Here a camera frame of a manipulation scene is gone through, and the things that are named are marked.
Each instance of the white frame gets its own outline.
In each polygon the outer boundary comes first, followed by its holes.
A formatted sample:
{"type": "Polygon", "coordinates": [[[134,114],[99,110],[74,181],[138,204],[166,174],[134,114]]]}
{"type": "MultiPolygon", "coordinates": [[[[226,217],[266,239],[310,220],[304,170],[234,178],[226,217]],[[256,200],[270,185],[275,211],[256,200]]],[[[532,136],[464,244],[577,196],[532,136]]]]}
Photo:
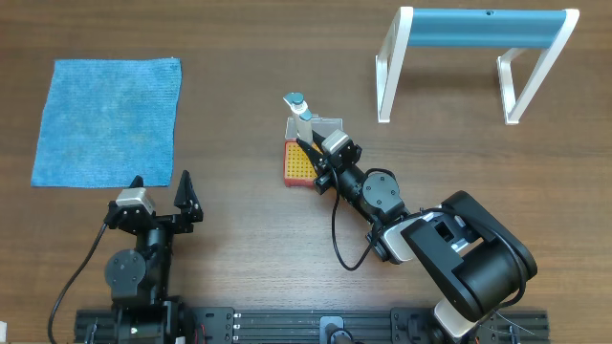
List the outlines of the white frame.
{"type": "MultiPolygon", "coordinates": [[[[548,74],[563,50],[565,43],[576,27],[580,12],[576,9],[565,10],[566,16],[561,29],[553,40],[550,48],[542,51],[525,88],[518,97],[514,97],[513,75],[510,64],[513,59],[522,54],[525,49],[512,48],[505,54],[497,57],[497,71],[499,73],[499,88],[504,110],[506,124],[518,124],[527,105],[534,97],[544,77],[548,74]]],[[[391,107],[400,79],[402,65],[404,64],[405,50],[408,47],[410,28],[414,9],[400,7],[397,11],[389,31],[384,38],[381,50],[376,56],[376,100],[379,123],[391,121],[391,107]]]]}

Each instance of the blue towel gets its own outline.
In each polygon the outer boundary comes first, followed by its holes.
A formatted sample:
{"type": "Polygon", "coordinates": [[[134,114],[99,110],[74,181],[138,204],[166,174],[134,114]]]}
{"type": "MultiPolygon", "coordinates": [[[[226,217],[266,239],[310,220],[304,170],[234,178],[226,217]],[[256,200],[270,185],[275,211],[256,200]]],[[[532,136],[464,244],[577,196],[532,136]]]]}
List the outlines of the blue towel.
{"type": "Polygon", "coordinates": [[[58,60],[32,186],[168,186],[181,60],[58,60]]]}

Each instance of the white bracket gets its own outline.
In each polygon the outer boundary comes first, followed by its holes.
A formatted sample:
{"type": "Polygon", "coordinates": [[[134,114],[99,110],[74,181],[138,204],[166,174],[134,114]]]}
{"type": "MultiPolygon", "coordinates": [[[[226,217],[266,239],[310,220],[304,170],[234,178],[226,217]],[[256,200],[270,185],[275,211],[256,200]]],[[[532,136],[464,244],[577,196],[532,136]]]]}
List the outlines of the white bracket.
{"type": "MultiPolygon", "coordinates": [[[[522,54],[525,49],[512,48],[505,54],[497,57],[499,86],[506,124],[518,124],[520,117],[525,112],[525,108],[527,108],[527,105],[534,97],[544,77],[550,71],[576,27],[579,11],[575,9],[565,11],[565,22],[563,22],[550,48],[544,50],[540,55],[534,71],[518,100],[514,98],[513,76],[510,63],[514,58],[522,54]]],[[[381,50],[376,56],[376,96],[379,123],[391,121],[391,107],[400,79],[402,65],[404,64],[404,55],[408,46],[413,15],[414,9],[411,7],[401,7],[398,10],[382,43],[381,50]]]]}
{"type": "Polygon", "coordinates": [[[376,100],[379,123],[391,120],[391,106],[398,87],[400,72],[408,47],[414,9],[401,7],[386,33],[381,51],[376,56],[376,100]]]}
{"type": "Polygon", "coordinates": [[[506,120],[506,124],[518,124],[527,105],[532,101],[539,85],[542,84],[544,77],[553,67],[558,55],[563,50],[565,43],[567,43],[572,31],[576,27],[580,12],[574,9],[565,10],[565,12],[565,22],[563,22],[551,47],[542,51],[535,64],[534,71],[529,76],[529,80],[518,100],[514,98],[513,74],[510,69],[510,62],[525,52],[525,49],[512,48],[505,54],[497,57],[499,88],[501,89],[501,101],[504,105],[504,120],[506,120]]]}

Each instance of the black metal base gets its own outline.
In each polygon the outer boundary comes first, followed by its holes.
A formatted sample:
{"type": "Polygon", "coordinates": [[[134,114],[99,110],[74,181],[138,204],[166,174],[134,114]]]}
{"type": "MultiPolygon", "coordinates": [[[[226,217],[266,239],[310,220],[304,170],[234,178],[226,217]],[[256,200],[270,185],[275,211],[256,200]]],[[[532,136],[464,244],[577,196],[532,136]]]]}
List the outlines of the black metal base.
{"type": "MultiPolygon", "coordinates": [[[[204,325],[207,344],[320,343],[321,317],[339,316],[343,327],[364,344],[433,344],[437,328],[426,308],[394,308],[390,312],[370,311],[236,311],[233,308],[191,309],[196,327],[204,325]]],[[[502,312],[504,317],[535,335],[519,330],[494,314],[480,327],[461,338],[462,343],[503,344],[549,343],[546,312],[502,312]]],[[[78,311],[75,343],[85,339],[87,326],[98,321],[96,343],[115,343],[115,324],[109,311],[78,311]]],[[[197,344],[204,343],[199,336],[197,344]]]]}

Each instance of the wooden tabletop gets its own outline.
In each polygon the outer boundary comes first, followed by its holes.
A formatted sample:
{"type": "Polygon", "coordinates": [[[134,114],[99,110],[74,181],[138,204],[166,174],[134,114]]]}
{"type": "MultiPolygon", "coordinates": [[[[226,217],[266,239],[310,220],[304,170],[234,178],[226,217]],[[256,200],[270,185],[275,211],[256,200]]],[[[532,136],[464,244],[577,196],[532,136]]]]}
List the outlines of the wooden tabletop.
{"type": "MultiPolygon", "coordinates": [[[[30,187],[54,60],[179,57],[172,185],[191,172],[205,219],[174,244],[171,291],[191,306],[388,310],[442,297],[418,262],[369,256],[348,272],[330,239],[334,192],[282,181],[288,109],[343,118],[360,166],[391,169],[409,209],[467,190],[532,252],[523,309],[550,314],[557,342],[611,342],[612,2],[415,0],[423,7],[564,9],[580,20],[521,123],[504,125],[502,51],[409,49],[390,124],[376,122],[374,56],[399,0],[3,1],[0,3],[0,320],[10,341],[45,341],[52,305],[118,189],[30,187]]],[[[537,54],[519,57],[523,85],[537,54]]],[[[367,224],[346,204],[339,249],[355,262],[367,224]]],[[[110,306],[103,268],[134,238],[109,230],[68,291],[55,337],[81,308],[110,306]]]]}

